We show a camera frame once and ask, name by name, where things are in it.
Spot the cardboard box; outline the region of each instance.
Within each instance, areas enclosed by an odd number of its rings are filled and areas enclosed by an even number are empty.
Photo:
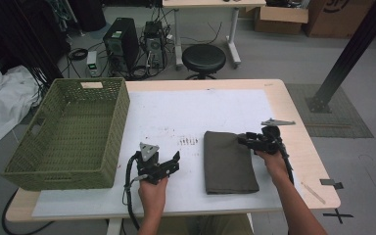
[[[374,0],[312,0],[304,31],[310,37],[350,38],[373,3]]]
[[[244,7],[239,9],[239,18],[254,19],[256,7]]]
[[[307,23],[306,9],[260,7],[255,21],[255,31],[298,34]]]

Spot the black stool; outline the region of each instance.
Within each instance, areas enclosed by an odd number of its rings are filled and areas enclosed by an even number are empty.
[[[194,45],[182,53],[182,63],[188,70],[197,72],[197,74],[185,78],[186,80],[193,77],[206,79],[206,76],[215,79],[210,74],[216,73],[224,67],[225,54],[221,49],[212,45]]]

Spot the gray floor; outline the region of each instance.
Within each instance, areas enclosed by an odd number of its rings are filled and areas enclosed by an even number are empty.
[[[137,25],[143,25],[151,17],[149,10],[138,12]],[[106,19],[110,22],[115,17],[126,17],[134,12],[108,8]],[[219,23],[210,25],[217,30]],[[214,45],[227,52],[224,36],[229,23],[222,25],[221,34]],[[213,39],[214,33],[206,23],[195,25],[183,24],[182,36],[197,40]],[[101,42],[97,35],[87,33],[84,37],[72,35],[73,48],[87,48]],[[225,67],[216,74],[218,79],[259,79],[280,78],[285,83],[320,84],[332,68],[347,39],[315,39],[305,35],[281,35],[257,33],[253,31],[253,22],[239,21],[236,45],[242,59],[242,65],[234,70],[228,60]],[[192,40],[183,39],[185,43]],[[83,62],[75,62],[81,75],[84,73]],[[63,69],[66,60],[59,62]],[[150,79],[183,79],[191,72],[186,69],[176,70],[174,61],[161,74]],[[337,182],[342,182],[344,189],[338,190],[341,198],[339,213],[351,214],[340,223],[338,217],[323,216],[334,210],[314,211],[316,217],[330,234],[376,234],[376,38],[353,68],[342,85],[353,105],[371,130],[371,139],[312,138],[329,175]],[[0,141],[0,172],[7,160],[14,153],[18,141],[22,138],[26,125],[20,124]],[[0,177],[0,218],[5,204],[16,190],[16,186]],[[287,225],[282,212],[254,213],[253,222],[256,234],[287,234]],[[9,223],[16,232],[26,232],[42,224]],[[105,234],[105,220],[56,222],[39,234]],[[131,223],[125,222],[127,234],[134,234]],[[4,234],[0,224],[0,234]]]

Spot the electronic device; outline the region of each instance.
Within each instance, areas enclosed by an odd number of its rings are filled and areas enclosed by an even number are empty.
[[[132,18],[117,18],[103,37],[113,71],[130,72],[139,54],[139,41]]]
[[[87,67],[91,76],[99,76],[101,68],[97,59],[97,51],[89,51],[87,54]]]
[[[165,68],[165,34],[161,22],[146,22],[145,45],[148,56],[148,64],[153,69]]]

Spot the green plastic basket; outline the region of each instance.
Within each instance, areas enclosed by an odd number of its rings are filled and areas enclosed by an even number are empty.
[[[2,176],[31,191],[111,188],[129,103],[122,78],[56,79]]]

